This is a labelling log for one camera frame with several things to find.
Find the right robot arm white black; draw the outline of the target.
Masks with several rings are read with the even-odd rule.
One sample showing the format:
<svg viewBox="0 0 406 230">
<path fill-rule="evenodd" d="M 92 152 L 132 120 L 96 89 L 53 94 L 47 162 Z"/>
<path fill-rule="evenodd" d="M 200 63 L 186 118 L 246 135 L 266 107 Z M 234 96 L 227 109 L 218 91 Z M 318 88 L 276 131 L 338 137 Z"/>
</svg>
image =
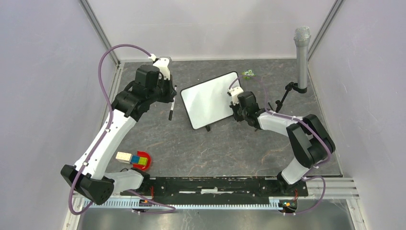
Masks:
<svg viewBox="0 0 406 230">
<path fill-rule="evenodd" d="M 277 191 L 288 196 L 296 189 L 296 183 L 319 164 L 330 159 L 336 150 L 335 143 L 316 115 L 295 117 L 260 108 L 253 92 L 240 87 L 230 89 L 230 108 L 236 121 L 246 121 L 258 130 L 272 131 L 287 136 L 294 158 L 277 175 Z"/>
</svg>

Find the white whiteboard black frame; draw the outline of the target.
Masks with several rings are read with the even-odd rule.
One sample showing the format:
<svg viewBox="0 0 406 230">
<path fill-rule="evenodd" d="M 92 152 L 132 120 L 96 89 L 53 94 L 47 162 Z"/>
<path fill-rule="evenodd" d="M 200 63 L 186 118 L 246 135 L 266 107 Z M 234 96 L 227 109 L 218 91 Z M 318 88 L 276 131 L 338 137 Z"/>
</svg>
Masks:
<svg viewBox="0 0 406 230">
<path fill-rule="evenodd" d="M 238 73 L 232 71 L 182 89 L 180 97 L 192 129 L 204 128 L 231 117 L 229 87 L 239 86 Z"/>
</svg>

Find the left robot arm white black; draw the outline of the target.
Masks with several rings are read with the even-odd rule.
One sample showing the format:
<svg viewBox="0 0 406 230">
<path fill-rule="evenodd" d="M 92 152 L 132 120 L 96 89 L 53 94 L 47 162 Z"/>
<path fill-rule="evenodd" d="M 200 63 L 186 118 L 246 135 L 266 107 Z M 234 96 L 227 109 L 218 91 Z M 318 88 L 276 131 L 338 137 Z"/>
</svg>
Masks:
<svg viewBox="0 0 406 230">
<path fill-rule="evenodd" d="M 61 175 L 71 188 L 91 202 L 102 205 L 114 193 L 133 189 L 138 195 L 150 190 L 150 181 L 140 170 L 107 173 L 107 165 L 118 146 L 155 102 L 171 103 L 176 91 L 168 66 L 142 65 L 123 91 L 119 92 L 89 148 L 74 165 L 64 165 Z"/>
</svg>

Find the white marker pen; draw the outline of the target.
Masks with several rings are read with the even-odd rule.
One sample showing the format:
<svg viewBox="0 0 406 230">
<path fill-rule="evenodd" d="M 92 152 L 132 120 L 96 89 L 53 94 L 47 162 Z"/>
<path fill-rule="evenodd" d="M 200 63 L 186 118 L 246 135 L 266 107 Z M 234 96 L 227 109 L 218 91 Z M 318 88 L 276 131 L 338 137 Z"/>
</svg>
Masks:
<svg viewBox="0 0 406 230">
<path fill-rule="evenodd" d="M 174 86 L 175 96 L 173 97 L 173 101 L 171 102 L 171 108 L 170 108 L 170 111 L 169 111 L 169 121 L 171 121 L 172 117 L 173 117 L 174 105 L 175 105 L 176 95 L 177 95 L 176 89 L 177 89 L 177 85 Z"/>
</svg>

